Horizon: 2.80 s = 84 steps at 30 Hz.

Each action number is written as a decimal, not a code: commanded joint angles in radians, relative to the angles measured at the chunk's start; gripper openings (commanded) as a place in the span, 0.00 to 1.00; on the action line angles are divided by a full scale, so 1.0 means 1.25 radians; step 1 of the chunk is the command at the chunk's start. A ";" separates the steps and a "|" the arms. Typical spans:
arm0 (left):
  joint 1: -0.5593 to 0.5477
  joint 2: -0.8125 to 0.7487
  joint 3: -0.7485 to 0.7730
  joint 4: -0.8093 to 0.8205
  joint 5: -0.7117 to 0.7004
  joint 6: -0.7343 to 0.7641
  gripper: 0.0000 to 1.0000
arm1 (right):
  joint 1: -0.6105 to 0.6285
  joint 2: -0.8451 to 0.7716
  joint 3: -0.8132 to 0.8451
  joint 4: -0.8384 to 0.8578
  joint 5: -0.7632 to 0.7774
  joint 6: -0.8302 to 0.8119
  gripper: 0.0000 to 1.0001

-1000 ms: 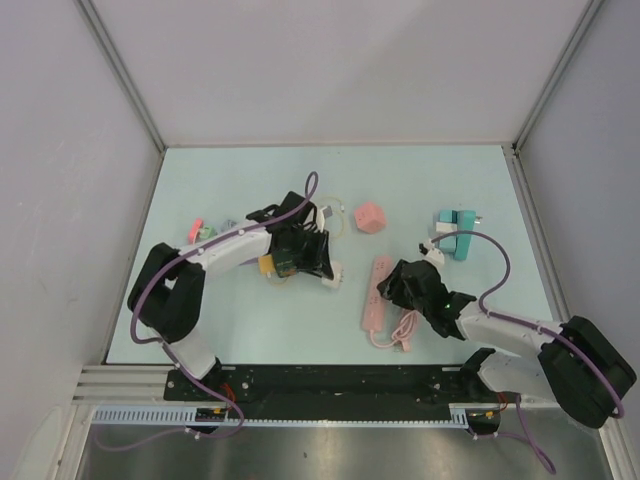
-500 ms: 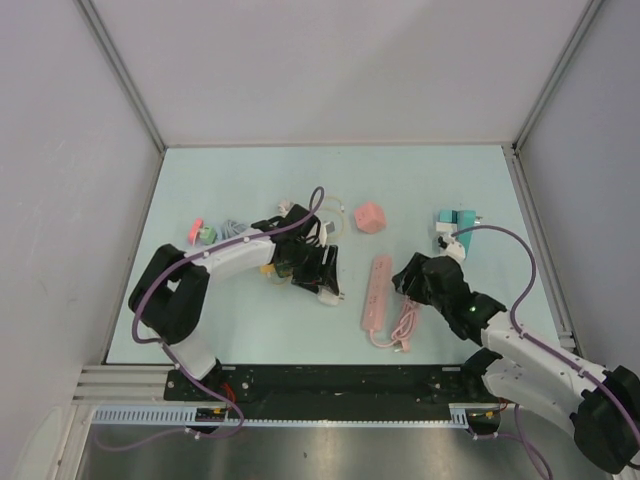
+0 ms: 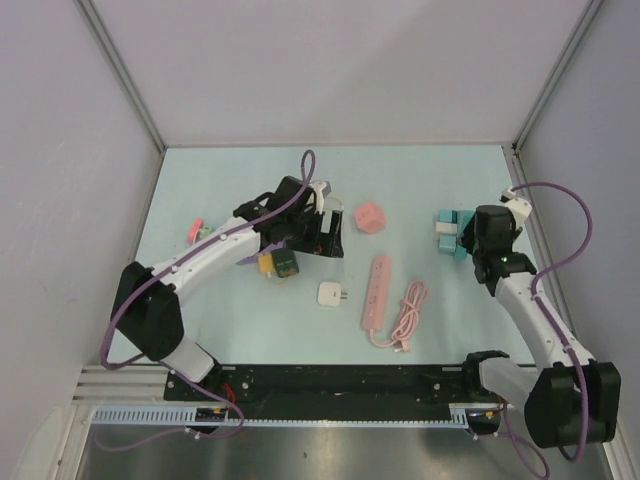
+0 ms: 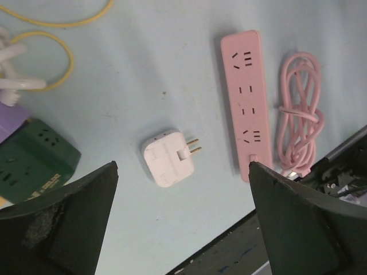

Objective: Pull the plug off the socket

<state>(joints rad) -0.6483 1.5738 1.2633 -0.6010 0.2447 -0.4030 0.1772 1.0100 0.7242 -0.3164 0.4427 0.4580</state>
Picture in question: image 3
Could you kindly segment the teal power strip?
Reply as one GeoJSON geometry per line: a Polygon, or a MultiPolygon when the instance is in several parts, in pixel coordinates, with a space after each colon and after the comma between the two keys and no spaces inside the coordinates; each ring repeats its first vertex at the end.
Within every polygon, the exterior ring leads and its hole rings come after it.
{"type": "Polygon", "coordinates": [[[457,248],[455,254],[452,255],[456,261],[462,262],[467,258],[467,251],[460,245],[459,241],[461,240],[462,234],[471,221],[474,212],[472,210],[456,210],[457,211],[457,227],[458,231],[455,235],[457,238],[457,248]]]}

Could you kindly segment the pink cube socket adapter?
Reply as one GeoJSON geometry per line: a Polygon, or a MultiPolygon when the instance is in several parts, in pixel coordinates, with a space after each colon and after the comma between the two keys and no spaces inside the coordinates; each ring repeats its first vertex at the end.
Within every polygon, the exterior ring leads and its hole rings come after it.
{"type": "Polygon", "coordinates": [[[356,227],[367,234],[375,234],[386,227],[383,209],[374,202],[366,202],[354,210],[356,227]]]}

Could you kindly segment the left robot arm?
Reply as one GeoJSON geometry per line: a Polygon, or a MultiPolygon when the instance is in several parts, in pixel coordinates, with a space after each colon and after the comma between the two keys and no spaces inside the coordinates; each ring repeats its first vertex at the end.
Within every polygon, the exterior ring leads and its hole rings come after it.
{"type": "Polygon", "coordinates": [[[236,208],[206,238],[153,267],[134,261],[122,272],[110,332],[121,333],[141,356],[186,377],[197,398],[214,397],[221,376],[215,359],[184,328],[182,308],[208,281],[232,266],[283,245],[295,252],[341,258],[343,213],[327,212],[327,181],[284,177],[277,189],[236,208]],[[328,231],[322,229],[325,216],[328,231]]]}

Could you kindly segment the white charger plug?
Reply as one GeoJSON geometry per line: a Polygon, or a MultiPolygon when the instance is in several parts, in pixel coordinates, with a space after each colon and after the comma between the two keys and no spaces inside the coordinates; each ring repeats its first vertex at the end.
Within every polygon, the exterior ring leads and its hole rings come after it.
{"type": "Polygon", "coordinates": [[[318,286],[317,302],[323,307],[338,307],[348,299],[347,292],[341,284],[334,281],[323,281],[318,286]]]}

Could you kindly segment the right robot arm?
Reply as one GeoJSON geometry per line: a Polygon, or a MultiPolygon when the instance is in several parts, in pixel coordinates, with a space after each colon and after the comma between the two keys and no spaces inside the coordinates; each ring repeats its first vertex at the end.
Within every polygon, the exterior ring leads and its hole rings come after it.
{"type": "Polygon", "coordinates": [[[504,353],[472,355],[477,367],[461,376],[473,401],[496,394],[519,410],[541,448],[578,449],[614,439],[621,376],[599,362],[562,321],[534,280],[536,268],[513,244],[531,212],[514,198],[476,208],[459,240],[470,254],[477,281],[514,321],[536,365],[530,372],[504,353]]]}

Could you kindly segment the pink power strip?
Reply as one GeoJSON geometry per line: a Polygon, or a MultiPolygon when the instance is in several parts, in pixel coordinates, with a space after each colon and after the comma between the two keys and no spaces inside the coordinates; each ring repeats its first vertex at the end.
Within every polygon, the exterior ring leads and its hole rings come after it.
{"type": "Polygon", "coordinates": [[[361,327],[365,331],[378,332],[384,325],[391,274],[391,257],[387,255],[376,256],[371,265],[361,318],[361,327]]]}

